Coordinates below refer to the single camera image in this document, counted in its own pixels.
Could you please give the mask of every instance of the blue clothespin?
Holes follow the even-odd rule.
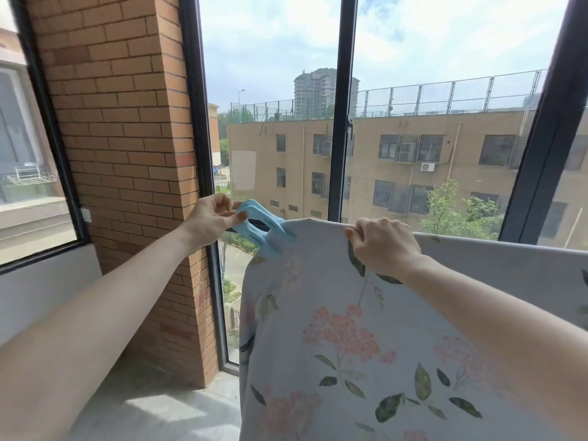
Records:
[[[286,233],[282,227],[282,223],[285,221],[283,218],[277,217],[269,212],[265,207],[259,204],[254,199],[248,199],[243,201],[243,204],[237,209],[237,213],[242,210],[247,212],[249,218],[261,220],[270,231],[273,231],[276,235],[283,237],[286,241],[291,242],[294,237]],[[267,241],[268,232],[264,232],[261,229],[256,228],[253,224],[246,220],[244,223],[239,224],[233,228],[239,235],[244,236],[247,240],[257,244],[259,248],[264,248],[266,254],[269,256],[275,256],[279,254],[274,247],[272,247]]]

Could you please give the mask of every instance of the white wall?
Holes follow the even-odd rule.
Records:
[[[91,244],[0,276],[0,345],[100,277]]]

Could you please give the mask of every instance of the air conditioner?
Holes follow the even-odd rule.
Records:
[[[434,162],[423,162],[420,165],[420,170],[422,172],[427,172],[427,171],[428,172],[430,172],[430,171],[433,172],[433,171],[435,171],[435,163]]]

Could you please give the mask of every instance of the beige building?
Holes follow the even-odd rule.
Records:
[[[389,217],[422,230],[427,191],[456,180],[504,213],[534,111],[355,118],[342,220]],[[286,219],[327,218],[332,120],[229,126],[232,188]],[[588,244],[588,118],[584,115],[539,243]]]

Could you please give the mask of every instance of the brick wall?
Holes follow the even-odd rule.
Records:
[[[26,0],[103,273],[198,198],[178,0]],[[205,252],[185,259],[130,348],[198,386],[218,371]]]

